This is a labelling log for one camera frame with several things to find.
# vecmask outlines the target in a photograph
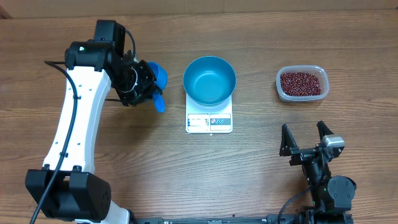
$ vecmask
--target red beans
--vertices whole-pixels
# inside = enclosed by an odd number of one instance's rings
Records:
[[[321,95],[319,80],[315,75],[305,72],[287,72],[280,76],[280,84],[289,96]]]

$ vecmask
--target blue bowl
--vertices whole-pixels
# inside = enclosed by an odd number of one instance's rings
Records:
[[[188,96],[197,103],[215,106],[232,95],[236,86],[236,74],[224,59],[204,56],[187,67],[183,85]]]

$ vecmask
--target blue bowl rim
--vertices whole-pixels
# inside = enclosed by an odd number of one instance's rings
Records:
[[[199,102],[199,103],[201,103],[201,104],[203,104],[203,105],[218,105],[218,104],[224,102],[226,99],[228,99],[228,97],[230,97],[230,96],[232,95],[232,93],[234,93],[234,91],[235,91],[235,89],[236,89],[236,81],[237,81],[237,79],[236,79],[236,72],[235,72],[235,70],[234,70],[234,67],[232,67],[232,65],[229,64],[225,59],[220,58],[220,57],[217,57],[217,56],[212,56],[212,55],[207,55],[207,56],[202,56],[202,57],[196,58],[196,59],[195,59],[194,61],[192,61],[192,62],[187,66],[187,68],[185,69],[185,71],[184,71],[184,76],[182,77],[182,86],[184,87],[185,93],[186,93],[190,98],[192,98],[192,96],[190,96],[190,95],[188,94],[187,89],[185,88],[185,85],[184,85],[184,78],[185,78],[185,74],[187,73],[187,70],[188,70],[189,66],[191,66],[191,64],[192,64],[193,62],[196,62],[197,60],[202,59],[202,58],[218,58],[218,59],[221,59],[221,60],[223,60],[224,62],[226,62],[227,65],[229,65],[229,66],[232,68],[232,71],[234,72],[234,76],[235,76],[235,86],[234,86],[234,89],[232,90],[232,92],[231,92],[225,99],[223,99],[223,100],[221,100],[221,101],[219,101],[219,102],[217,102],[217,103],[211,103],[211,104]]]

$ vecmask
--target bowl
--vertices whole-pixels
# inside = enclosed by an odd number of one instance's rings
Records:
[[[321,88],[321,94],[316,96],[289,96],[282,90],[282,85],[280,84],[280,76],[283,73],[287,72],[305,72],[311,73],[318,78],[319,86]],[[316,66],[316,65],[293,65],[284,67],[279,70],[278,74],[276,75],[276,88],[278,91],[278,95],[280,100],[284,102],[306,102],[306,101],[313,101],[313,100],[320,100],[326,97],[329,92],[329,80],[328,75],[324,71],[323,68]]]
[[[187,95],[203,106],[216,106],[232,95],[236,74],[224,59],[204,56],[194,60],[183,77]]]

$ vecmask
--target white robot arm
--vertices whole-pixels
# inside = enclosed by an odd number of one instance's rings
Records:
[[[125,33],[116,21],[97,21],[94,40],[73,42],[65,52],[67,77],[57,133],[41,170],[28,170],[25,185],[46,217],[77,223],[128,224],[131,211],[111,200],[110,185],[95,176],[94,146],[106,95],[113,87],[124,106],[154,99],[164,112],[167,74],[154,62],[124,54]]]

